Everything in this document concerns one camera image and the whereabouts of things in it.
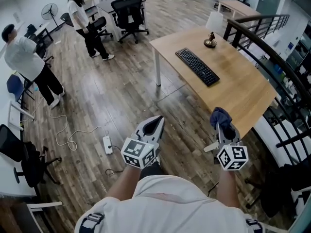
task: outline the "short black hair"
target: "short black hair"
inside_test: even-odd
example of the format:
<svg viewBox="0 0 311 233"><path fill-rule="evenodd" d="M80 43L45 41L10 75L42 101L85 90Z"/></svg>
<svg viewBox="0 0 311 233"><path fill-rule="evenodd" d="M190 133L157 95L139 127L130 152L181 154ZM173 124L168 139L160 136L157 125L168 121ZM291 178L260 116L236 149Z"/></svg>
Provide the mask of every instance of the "short black hair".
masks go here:
<svg viewBox="0 0 311 233"><path fill-rule="evenodd" d="M5 42L8 42L9 41L9 34L12 33L12 31L14 30L14 24L9 24L8 26L6 26L4 28L4 30L2 31L2 39L5 41Z"/></svg>

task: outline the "black keyboard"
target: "black keyboard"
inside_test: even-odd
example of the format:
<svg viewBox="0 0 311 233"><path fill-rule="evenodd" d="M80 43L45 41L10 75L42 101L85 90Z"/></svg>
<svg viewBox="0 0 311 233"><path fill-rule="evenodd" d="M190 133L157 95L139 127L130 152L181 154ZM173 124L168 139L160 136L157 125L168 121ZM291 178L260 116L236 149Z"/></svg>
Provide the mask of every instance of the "black keyboard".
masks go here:
<svg viewBox="0 0 311 233"><path fill-rule="evenodd" d="M176 55L181 58L207 86L211 86L219 80L219 77L188 48L177 51Z"/></svg>

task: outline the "white marker cube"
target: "white marker cube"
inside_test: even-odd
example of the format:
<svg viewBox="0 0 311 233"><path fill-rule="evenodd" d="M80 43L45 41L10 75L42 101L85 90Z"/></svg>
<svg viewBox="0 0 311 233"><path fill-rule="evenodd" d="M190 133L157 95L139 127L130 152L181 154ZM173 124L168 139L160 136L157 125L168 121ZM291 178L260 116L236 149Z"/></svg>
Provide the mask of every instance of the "white marker cube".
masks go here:
<svg viewBox="0 0 311 233"><path fill-rule="evenodd" d="M217 158L224 170L240 170L248 162L247 147L224 145Z"/></svg>
<svg viewBox="0 0 311 233"><path fill-rule="evenodd" d="M156 157L157 146L131 138L127 138L121 149L126 164L143 169Z"/></svg>

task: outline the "black pants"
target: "black pants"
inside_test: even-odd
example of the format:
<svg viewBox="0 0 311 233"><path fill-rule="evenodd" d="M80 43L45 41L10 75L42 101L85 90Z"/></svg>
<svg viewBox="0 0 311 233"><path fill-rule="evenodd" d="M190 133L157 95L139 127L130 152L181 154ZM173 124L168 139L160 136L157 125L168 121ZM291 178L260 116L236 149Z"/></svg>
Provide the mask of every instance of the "black pants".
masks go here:
<svg viewBox="0 0 311 233"><path fill-rule="evenodd" d="M106 52L101 38L99 36L96 37L97 32L95 32L90 23L88 24L87 29L88 33L84 33L83 29L78 29L76 31L84 37L89 56L94 56L94 54L96 53L94 49L96 49L101 54L101 57L103 59L107 59L109 54Z"/></svg>
<svg viewBox="0 0 311 233"><path fill-rule="evenodd" d="M35 78L34 82L37 84L39 91L47 101L48 105L54 101L54 96L50 89L56 95L59 95L64 91L62 85L46 64L44 65L39 76Z"/></svg>
<svg viewBox="0 0 311 233"><path fill-rule="evenodd" d="M158 162L154 162L151 166L145 167L141 173L139 180L151 176L151 175L162 175L165 174L163 169L159 166Z"/></svg>

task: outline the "blue chair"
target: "blue chair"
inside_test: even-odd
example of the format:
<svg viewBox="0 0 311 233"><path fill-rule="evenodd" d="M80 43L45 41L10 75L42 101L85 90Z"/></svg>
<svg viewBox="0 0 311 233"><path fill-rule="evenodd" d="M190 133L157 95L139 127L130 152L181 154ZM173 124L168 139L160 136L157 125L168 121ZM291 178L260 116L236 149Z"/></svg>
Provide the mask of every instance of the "blue chair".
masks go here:
<svg viewBox="0 0 311 233"><path fill-rule="evenodd" d="M8 92L14 94L15 101L18 102L21 105L21 102L24 103L21 100L21 96L25 92L32 100L34 98L27 93L27 91L24 89L24 85L21 82L19 76L12 74L9 79L6 82L6 87L8 88Z"/></svg>

